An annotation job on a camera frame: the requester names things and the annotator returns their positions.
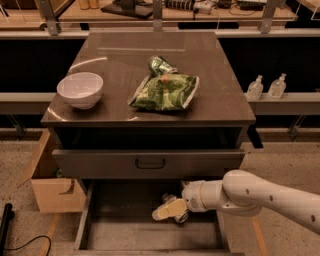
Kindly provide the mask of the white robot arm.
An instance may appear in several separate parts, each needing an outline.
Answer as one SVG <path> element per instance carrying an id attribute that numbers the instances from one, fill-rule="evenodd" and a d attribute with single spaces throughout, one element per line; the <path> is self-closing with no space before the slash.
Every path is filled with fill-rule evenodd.
<path id="1" fill-rule="evenodd" d="M 156 221 L 186 219 L 187 212 L 218 210 L 236 216 L 255 216 L 261 208 L 273 210 L 301 226 L 320 233 L 320 196 L 277 185 L 243 170 L 227 172 L 222 180 L 193 181 L 182 197 L 169 197 L 152 212 Z"/>

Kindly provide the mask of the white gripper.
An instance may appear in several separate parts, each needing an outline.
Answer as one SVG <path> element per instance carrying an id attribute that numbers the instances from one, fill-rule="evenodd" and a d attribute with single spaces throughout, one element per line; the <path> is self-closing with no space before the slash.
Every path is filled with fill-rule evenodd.
<path id="1" fill-rule="evenodd" d="M 183 215 L 187 208 L 191 212 L 206 212 L 207 209 L 202 203 L 201 186 L 204 181 L 186 182 L 183 185 L 182 198 L 177 198 L 173 194 L 164 194 L 162 201 L 164 204 L 152 212 L 152 218 L 156 221 L 164 220 L 170 217 Z"/>

